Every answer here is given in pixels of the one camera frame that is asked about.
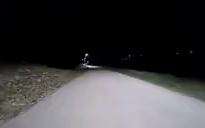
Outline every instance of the grass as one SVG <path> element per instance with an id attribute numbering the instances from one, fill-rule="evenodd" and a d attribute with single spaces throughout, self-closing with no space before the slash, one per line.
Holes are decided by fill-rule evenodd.
<path id="1" fill-rule="evenodd" d="M 197 98 L 205 102 L 205 82 L 197 79 L 179 78 L 170 74 L 119 70 L 118 72 L 156 84 L 169 90 Z"/>
<path id="2" fill-rule="evenodd" d="M 7 69 L 0 73 L 0 124 L 81 75 L 79 71 L 40 65 L 20 65 Z"/>

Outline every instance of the paved path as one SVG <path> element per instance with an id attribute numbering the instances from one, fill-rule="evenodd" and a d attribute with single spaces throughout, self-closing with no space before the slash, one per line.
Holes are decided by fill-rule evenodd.
<path id="1" fill-rule="evenodd" d="M 205 103 L 111 71 L 90 71 L 2 128 L 205 128 Z"/>

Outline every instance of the asphalt surface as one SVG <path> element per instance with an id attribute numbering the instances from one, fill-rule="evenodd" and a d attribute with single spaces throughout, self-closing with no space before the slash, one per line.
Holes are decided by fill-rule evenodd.
<path id="1" fill-rule="evenodd" d="M 205 128 L 205 103 L 111 71 L 89 71 L 1 128 Z"/>

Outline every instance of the gravel shoulder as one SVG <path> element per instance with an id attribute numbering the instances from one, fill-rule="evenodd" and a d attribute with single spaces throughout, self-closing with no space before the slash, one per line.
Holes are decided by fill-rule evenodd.
<path id="1" fill-rule="evenodd" d="M 0 124 L 28 110 L 81 74 L 33 64 L 0 68 Z"/>

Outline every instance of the dark sky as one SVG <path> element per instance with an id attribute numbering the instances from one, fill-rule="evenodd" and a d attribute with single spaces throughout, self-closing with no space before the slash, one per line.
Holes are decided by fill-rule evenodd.
<path id="1" fill-rule="evenodd" d="M 0 56 L 78 63 L 89 52 L 94 63 L 205 72 L 204 1 L 90 3 L 0 0 Z"/>

